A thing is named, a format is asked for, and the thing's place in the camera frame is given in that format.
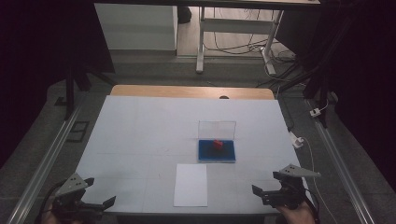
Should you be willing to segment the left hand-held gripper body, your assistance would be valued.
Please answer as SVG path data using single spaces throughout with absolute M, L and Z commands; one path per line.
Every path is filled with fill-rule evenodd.
M 86 192 L 85 179 L 77 173 L 68 177 L 55 193 L 52 213 L 57 218 L 101 218 L 101 204 L 84 203 L 81 198 Z

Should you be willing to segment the white cabinet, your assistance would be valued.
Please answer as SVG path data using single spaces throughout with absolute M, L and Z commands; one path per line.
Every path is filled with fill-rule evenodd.
M 177 8 L 95 4 L 109 49 L 176 50 Z

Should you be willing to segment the white adapter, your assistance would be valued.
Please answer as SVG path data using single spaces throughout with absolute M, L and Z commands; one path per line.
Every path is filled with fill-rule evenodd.
M 304 145 L 304 139 L 297 137 L 293 132 L 290 132 L 290 140 L 295 148 L 300 148 Z

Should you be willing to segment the black rectangular frame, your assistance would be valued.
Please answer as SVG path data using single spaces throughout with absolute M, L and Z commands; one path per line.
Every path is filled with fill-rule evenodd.
M 76 121 L 73 124 L 66 141 L 71 143 L 81 143 L 88 131 L 89 124 L 90 123 L 88 121 Z

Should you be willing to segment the person's right hand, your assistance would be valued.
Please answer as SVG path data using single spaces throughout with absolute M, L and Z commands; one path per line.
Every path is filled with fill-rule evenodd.
M 296 209 L 277 206 L 276 210 L 286 219 L 288 224 L 315 224 L 313 212 L 306 202 L 302 202 Z

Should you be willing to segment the black metal stand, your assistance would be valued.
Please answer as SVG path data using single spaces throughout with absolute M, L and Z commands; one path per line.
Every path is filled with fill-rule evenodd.
M 89 91 L 91 89 L 92 84 L 88 78 L 88 74 L 98 77 L 112 87 L 118 84 L 117 81 L 108 77 L 93 66 L 87 65 L 86 63 L 71 63 L 65 76 L 65 100 L 61 102 L 61 105 L 65 105 L 65 120 L 71 118 L 76 108 L 74 86 L 77 85 L 81 91 Z
M 297 76 L 291 82 L 279 87 L 279 91 L 283 92 L 298 83 L 308 80 L 307 86 L 303 90 L 303 96 L 305 99 L 313 99 L 319 93 L 318 105 L 320 106 L 321 113 L 317 116 L 317 119 L 324 128 L 328 127 L 326 109 L 328 106 L 329 77 L 331 74 L 330 61 L 347 33 L 350 23 L 350 19 L 343 19 L 338 22 L 330 36 L 323 41 L 325 47 L 322 47 L 322 55 L 319 57 L 316 65 L 312 69 L 305 71 L 302 75 Z

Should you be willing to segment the wooden table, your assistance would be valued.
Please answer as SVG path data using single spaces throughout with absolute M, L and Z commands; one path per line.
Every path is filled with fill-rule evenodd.
M 224 88 L 224 87 L 187 87 L 187 86 L 153 86 L 153 85 L 115 85 L 112 96 L 147 96 L 173 98 L 209 98 L 209 99 L 249 99 L 274 100 L 269 89 Z

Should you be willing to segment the person's left hand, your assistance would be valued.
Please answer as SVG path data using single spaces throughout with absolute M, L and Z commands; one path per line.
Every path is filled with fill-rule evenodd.
M 50 205 L 46 208 L 45 212 L 43 212 L 43 213 L 40 215 L 41 220 L 39 221 L 39 224 L 62 224 L 62 223 L 58 220 L 58 218 L 57 218 L 55 215 L 52 214 L 51 208 L 52 208 L 52 205 L 50 204 Z

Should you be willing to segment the white desk frame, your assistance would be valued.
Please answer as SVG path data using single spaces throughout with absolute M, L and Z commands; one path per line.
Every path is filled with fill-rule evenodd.
M 259 53 L 264 60 L 265 72 L 274 75 L 276 70 L 270 58 L 271 47 L 274 43 L 276 31 L 282 17 L 282 10 L 274 10 L 274 17 L 269 21 L 223 19 L 213 15 L 208 18 L 205 15 L 205 7 L 199 7 L 199 42 L 197 49 L 196 73 L 202 74 L 204 71 L 204 40 L 205 33 L 224 33 L 224 34 L 248 34 L 266 35 L 267 42 L 260 47 Z

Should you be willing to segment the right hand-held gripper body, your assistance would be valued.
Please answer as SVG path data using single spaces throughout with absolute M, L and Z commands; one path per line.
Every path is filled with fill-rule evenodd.
M 289 209 L 296 209 L 302 202 L 306 202 L 309 205 L 312 204 L 306 196 L 303 178 L 321 177 L 320 173 L 294 164 L 289 164 L 278 172 L 285 175 L 282 181 L 278 180 L 281 188 L 279 190 L 264 191 L 264 196 L 262 197 L 264 205 L 270 205 L 273 208 L 287 206 Z

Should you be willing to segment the dark shoe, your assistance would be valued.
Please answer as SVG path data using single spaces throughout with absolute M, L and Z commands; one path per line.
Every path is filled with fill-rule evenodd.
M 177 8 L 177 23 L 185 24 L 191 21 L 191 10 L 189 7 Z

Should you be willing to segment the large white table cover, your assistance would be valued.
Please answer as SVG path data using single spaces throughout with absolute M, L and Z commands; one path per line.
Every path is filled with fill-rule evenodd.
M 209 163 L 207 207 L 176 207 L 178 164 L 198 162 L 198 124 L 235 121 L 235 163 Z M 298 164 L 276 100 L 108 96 L 78 164 L 88 203 L 116 197 L 119 214 L 267 214 L 252 192 L 279 188 L 273 172 Z

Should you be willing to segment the blue box with clear lid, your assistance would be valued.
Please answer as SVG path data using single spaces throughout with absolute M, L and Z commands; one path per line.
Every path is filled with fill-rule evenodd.
M 203 121 L 198 124 L 198 162 L 235 163 L 235 121 Z M 214 140 L 223 142 L 222 149 L 213 146 Z

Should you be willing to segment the white paper sheet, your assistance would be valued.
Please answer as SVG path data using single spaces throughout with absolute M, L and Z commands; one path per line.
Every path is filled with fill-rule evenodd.
M 178 164 L 174 193 L 176 207 L 207 207 L 205 164 Z

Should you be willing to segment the aluminium rail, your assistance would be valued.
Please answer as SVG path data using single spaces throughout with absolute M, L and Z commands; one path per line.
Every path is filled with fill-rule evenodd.
M 67 135 L 70 133 L 71 128 L 78 117 L 81 107 L 82 102 L 79 102 L 75 106 L 75 109 L 71 113 L 69 119 L 63 122 L 60 131 L 57 132 L 57 135 L 47 149 L 44 158 L 35 169 L 32 178 L 15 205 L 6 224 L 23 224 L 24 220 L 27 218 L 39 191 L 43 187 L 44 182 L 50 173 L 51 167 L 64 145 Z
M 332 224 L 376 224 L 333 134 L 317 118 L 308 116 L 313 135 L 305 138 L 311 166 L 322 174 L 311 181 L 326 220 Z

